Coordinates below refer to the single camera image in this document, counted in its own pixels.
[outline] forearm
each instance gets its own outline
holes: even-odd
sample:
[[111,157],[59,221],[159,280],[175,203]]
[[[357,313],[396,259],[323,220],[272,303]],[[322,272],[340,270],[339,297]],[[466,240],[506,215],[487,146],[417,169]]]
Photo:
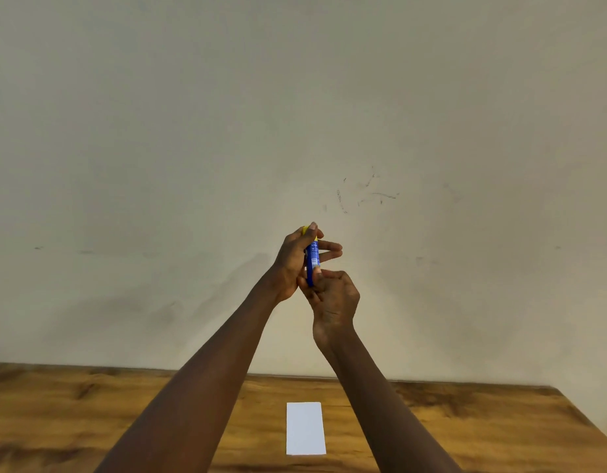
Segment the forearm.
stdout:
[[98,471],[206,471],[276,303],[272,286],[262,278],[144,410]]
[[353,329],[325,353],[382,473],[462,470],[384,378]]

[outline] person's left hand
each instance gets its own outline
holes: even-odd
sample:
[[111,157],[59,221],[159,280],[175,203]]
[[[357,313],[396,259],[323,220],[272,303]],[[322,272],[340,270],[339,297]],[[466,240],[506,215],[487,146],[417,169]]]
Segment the person's left hand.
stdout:
[[266,272],[271,285],[277,289],[277,301],[286,300],[297,290],[297,277],[305,276],[304,271],[304,256],[305,248],[312,244],[314,238],[318,238],[318,249],[328,252],[319,252],[319,260],[335,259],[342,255],[342,246],[336,242],[328,242],[321,240],[323,232],[318,229],[316,222],[310,224],[305,234],[302,234],[303,228],[297,229],[292,234],[289,234],[284,239],[284,243],[279,249],[277,258]]

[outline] person's right arm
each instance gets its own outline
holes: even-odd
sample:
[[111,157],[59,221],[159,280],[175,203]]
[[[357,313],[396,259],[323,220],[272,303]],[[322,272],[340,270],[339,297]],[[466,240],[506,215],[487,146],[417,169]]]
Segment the person's right arm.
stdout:
[[316,345],[336,372],[382,473],[462,469],[411,413],[356,334],[360,293],[345,272],[317,268],[314,286],[298,278],[314,312]]

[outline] white paper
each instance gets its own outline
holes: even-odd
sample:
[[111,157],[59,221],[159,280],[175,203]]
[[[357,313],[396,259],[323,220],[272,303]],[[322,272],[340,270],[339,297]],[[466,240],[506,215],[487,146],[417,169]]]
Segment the white paper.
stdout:
[[321,403],[287,403],[286,454],[324,455],[325,453]]

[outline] glue stick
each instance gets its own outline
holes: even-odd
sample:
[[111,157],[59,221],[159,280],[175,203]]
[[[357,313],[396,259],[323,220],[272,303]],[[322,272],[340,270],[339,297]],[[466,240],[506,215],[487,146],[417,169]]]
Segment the glue stick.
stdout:
[[[308,227],[304,226],[302,234],[305,235],[305,231],[307,230]],[[312,271],[317,265],[321,265],[321,261],[318,258],[318,238],[315,237],[312,241],[312,244],[305,248],[305,267],[308,277],[308,286],[310,287],[314,285],[314,283],[312,282]]]

